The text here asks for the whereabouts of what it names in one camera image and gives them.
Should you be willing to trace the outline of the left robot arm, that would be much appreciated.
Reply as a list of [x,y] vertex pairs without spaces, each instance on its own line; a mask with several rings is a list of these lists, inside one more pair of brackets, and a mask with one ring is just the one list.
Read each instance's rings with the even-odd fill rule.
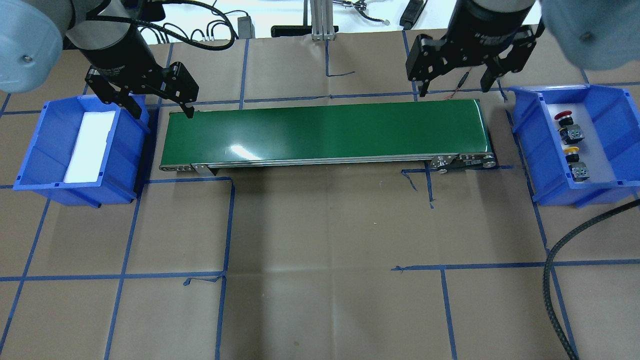
[[130,16],[121,1],[3,0],[0,13],[3,92],[42,86],[69,40],[89,61],[84,80],[103,104],[140,119],[142,106],[134,96],[154,95],[194,116],[198,84],[181,62],[158,64],[139,32],[153,25]]

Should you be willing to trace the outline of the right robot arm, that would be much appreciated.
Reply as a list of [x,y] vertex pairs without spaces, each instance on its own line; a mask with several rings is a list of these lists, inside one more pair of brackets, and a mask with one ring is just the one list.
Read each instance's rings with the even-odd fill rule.
[[406,60],[406,76],[424,97],[430,82],[453,69],[486,66],[480,89],[489,91],[507,73],[523,70],[549,31],[565,59],[577,68],[606,71],[637,61],[637,0],[542,0],[537,28],[524,21],[532,0],[458,0],[446,33],[419,34]]

